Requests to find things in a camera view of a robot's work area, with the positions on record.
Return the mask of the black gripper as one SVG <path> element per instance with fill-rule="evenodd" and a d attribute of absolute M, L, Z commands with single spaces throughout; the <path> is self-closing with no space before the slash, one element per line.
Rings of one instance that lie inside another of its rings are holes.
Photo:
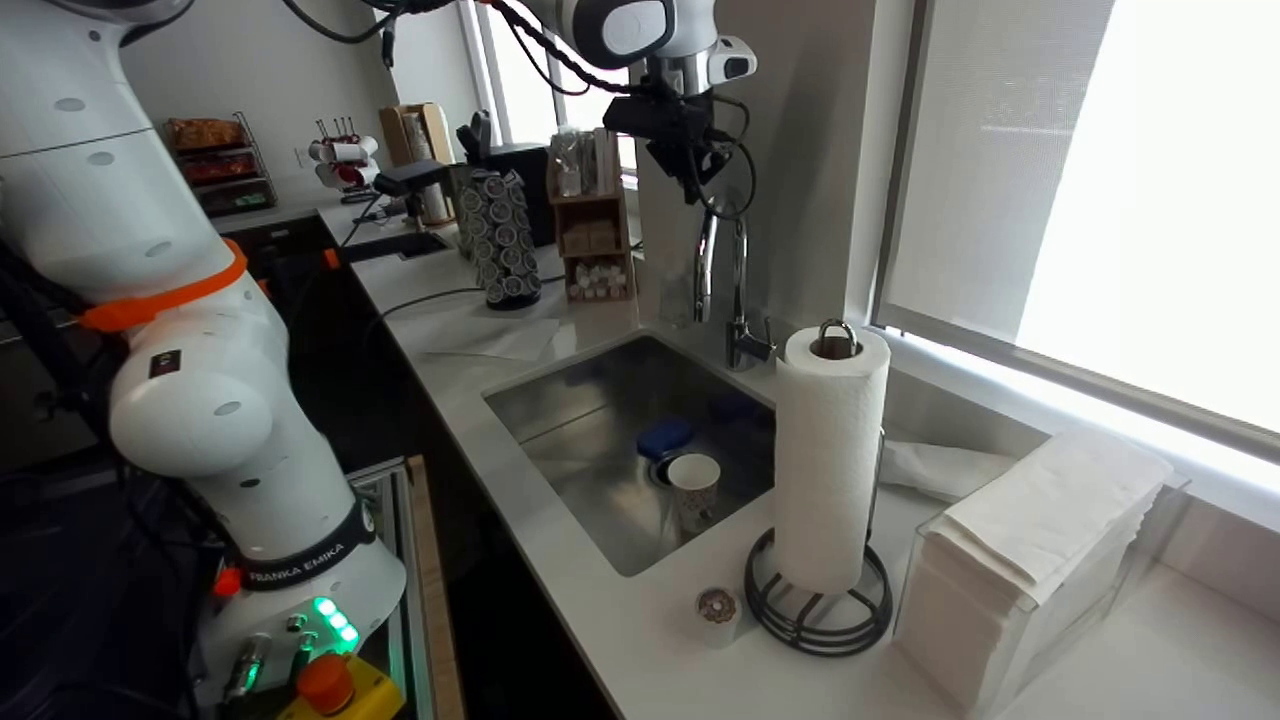
<path fill-rule="evenodd" d="M 639 84 L 607 102 L 604 124 L 639 141 L 679 182 L 684 203 L 703 203 L 698 178 L 713 178 L 726 163 L 717 148 L 707 96 L 677 96 L 659 84 Z"/>

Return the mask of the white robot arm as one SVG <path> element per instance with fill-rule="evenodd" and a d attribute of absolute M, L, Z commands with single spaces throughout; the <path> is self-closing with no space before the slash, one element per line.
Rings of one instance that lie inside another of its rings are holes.
<path fill-rule="evenodd" d="M 126 345 L 110 449 L 173 477 L 229 537 L 238 590 L 194 643 L 202 704 L 279 689 L 384 627 L 406 568 L 376 537 L 287 376 L 287 323 L 138 109 L 123 37 L 180 0 L 0 0 L 0 232 Z"/>

